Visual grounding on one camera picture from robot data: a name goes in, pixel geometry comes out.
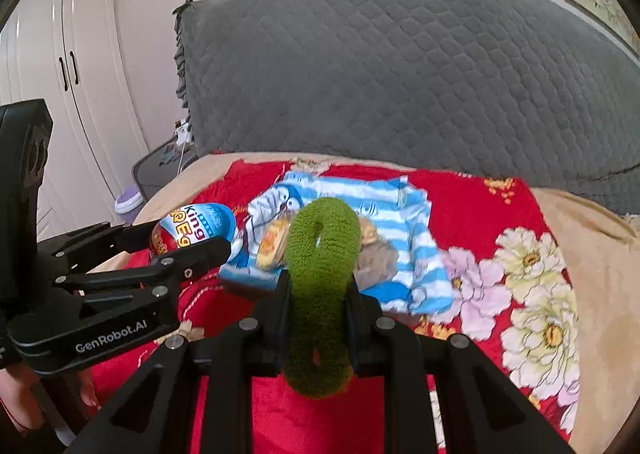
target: gray quilted cover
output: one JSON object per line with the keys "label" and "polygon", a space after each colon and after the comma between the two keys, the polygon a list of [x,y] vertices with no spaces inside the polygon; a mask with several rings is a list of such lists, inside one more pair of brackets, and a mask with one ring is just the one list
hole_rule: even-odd
{"label": "gray quilted cover", "polygon": [[548,0],[206,0],[176,27],[200,155],[521,176],[640,212],[640,69]]}

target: beige blanket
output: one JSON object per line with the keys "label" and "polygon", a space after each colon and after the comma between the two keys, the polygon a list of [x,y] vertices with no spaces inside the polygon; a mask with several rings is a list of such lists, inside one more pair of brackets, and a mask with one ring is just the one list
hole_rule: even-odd
{"label": "beige blanket", "polygon": [[[289,160],[394,164],[304,153],[232,153],[201,158],[158,192],[136,223],[165,216],[188,203],[236,160]],[[640,240],[636,231],[603,207],[566,192],[533,189],[556,235],[575,287],[580,313],[580,401],[571,446],[577,454],[602,454],[640,395]],[[102,268],[119,268],[123,253]]]}

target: finger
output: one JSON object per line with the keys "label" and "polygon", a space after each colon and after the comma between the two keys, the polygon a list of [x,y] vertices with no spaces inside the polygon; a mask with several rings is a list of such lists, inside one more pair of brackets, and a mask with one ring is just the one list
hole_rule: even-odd
{"label": "finger", "polygon": [[20,432],[38,429],[44,423],[42,411],[31,392],[38,377],[26,365],[0,370],[0,402]]}
{"label": "finger", "polygon": [[100,408],[100,402],[95,396],[94,378],[91,375],[91,371],[78,371],[78,381],[80,382],[80,398],[84,405]]}

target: floral blanket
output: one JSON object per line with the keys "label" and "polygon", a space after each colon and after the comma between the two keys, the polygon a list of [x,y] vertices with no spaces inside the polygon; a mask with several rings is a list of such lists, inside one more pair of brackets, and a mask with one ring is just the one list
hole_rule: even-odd
{"label": "floral blanket", "polygon": [[[226,176],[193,200],[229,206],[238,222],[247,204],[294,164],[235,162]],[[332,165],[325,176],[372,181],[407,175],[379,167]],[[414,171],[408,181],[428,192],[429,229],[442,250],[454,289],[452,307],[420,318],[416,333],[446,339],[462,332],[528,396],[568,440],[577,410],[578,352],[575,295],[564,259],[529,188],[519,179],[483,179],[446,171]],[[129,267],[148,263],[135,254]],[[252,304],[224,290],[215,273],[185,286],[178,333],[216,335],[246,316]],[[147,344],[93,369],[101,401],[156,348]],[[433,386],[431,404],[441,454],[444,435]],[[196,402],[192,452],[198,452],[206,383]],[[282,377],[253,381],[254,450],[257,454],[383,452],[383,384],[354,378],[345,392],[311,401]]]}

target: white wardrobe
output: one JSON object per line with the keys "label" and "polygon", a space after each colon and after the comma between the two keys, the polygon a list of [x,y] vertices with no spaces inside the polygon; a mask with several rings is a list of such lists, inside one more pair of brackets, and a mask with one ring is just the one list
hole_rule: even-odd
{"label": "white wardrobe", "polygon": [[118,222],[114,199],[148,152],[113,0],[21,0],[0,34],[0,104],[44,98],[53,119],[38,238]]}

